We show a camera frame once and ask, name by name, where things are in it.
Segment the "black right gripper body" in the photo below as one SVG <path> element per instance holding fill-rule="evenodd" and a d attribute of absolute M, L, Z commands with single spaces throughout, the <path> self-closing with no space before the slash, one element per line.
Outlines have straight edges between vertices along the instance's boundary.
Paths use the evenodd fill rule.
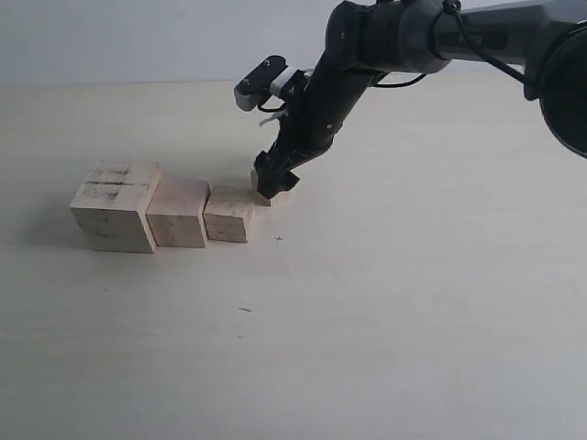
<path fill-rule="evenodd" d="M 303 93 L 280 122 L 266 171 L 281 175 L 325 154 L 370 85 L 370 69 L 338 64 L 322 55 Z"/>

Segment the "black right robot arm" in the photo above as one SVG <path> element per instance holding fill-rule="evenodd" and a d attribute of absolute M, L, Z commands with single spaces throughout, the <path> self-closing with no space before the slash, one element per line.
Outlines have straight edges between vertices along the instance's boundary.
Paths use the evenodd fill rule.
<path fill-rule="evenodd" d="M 465 9 L 458 1 L 340 3 L 310 72 L 272 81 L 284 101 L 271 147 L 254 161 L 256 189 L 271 199 L 294 170 L 325 154 L 348 114 L 393 72 L 424 78 L 453 61 L 482 61 L 521 83 L 566 149 L 586 153 L 586 4 L 517 1 Z"/>

